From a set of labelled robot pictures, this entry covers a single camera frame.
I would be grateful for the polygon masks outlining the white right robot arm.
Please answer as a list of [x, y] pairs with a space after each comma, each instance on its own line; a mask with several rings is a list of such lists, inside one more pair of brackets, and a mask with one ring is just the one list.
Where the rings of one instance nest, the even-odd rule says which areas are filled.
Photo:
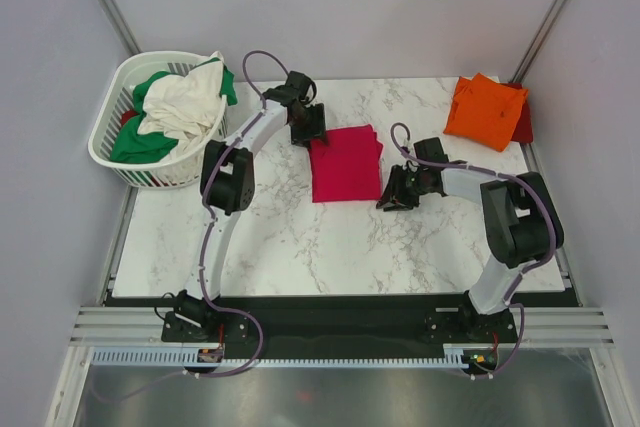
[[511, 299], [530, 271], [548, 263], [564, 243], [564, 230], [542, 176], [497, 173], [452, 161], [438, 137], [403, 147], [403, 165], [391, 168], [376, 207], [408, 211], [428, 194], [458, 197], [479, 205], [490, 257], [477, 282], [466, 292], [467, 309], [458, 328], [467, 339], [483, 339], [494, 328], [492, 315]]

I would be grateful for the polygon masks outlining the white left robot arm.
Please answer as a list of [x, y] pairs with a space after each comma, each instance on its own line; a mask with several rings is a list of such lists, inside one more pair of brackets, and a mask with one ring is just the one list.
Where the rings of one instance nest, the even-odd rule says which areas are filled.
[[210, 141], [204, 151], [200, 193], [210, 214], [197, 269], [186, 289], [176, 295], [174, 310], [185, 317], [185, 329], [198, 340], [208, 340], [219, 329], [213, 300], [220, 294], [221, 277], [233, 231], [255, 194], [254, 160], [269, 139], [290, 128], [291, 143], [308, 148], [313, 140], [327, 143], [325, 110], [314, 101], [316, 84], [307, 75], [291, 71], [282, 85], [260, 94], [262, 108], [222, 141]]

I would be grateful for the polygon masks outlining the pink t shirt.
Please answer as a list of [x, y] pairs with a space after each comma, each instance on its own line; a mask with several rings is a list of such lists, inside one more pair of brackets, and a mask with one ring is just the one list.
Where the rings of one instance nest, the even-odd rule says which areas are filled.
[[327, 140], [313, 140], [310, 145], [312, 202], [379, 200], [383, 144], [373, 127], [329, 130]]

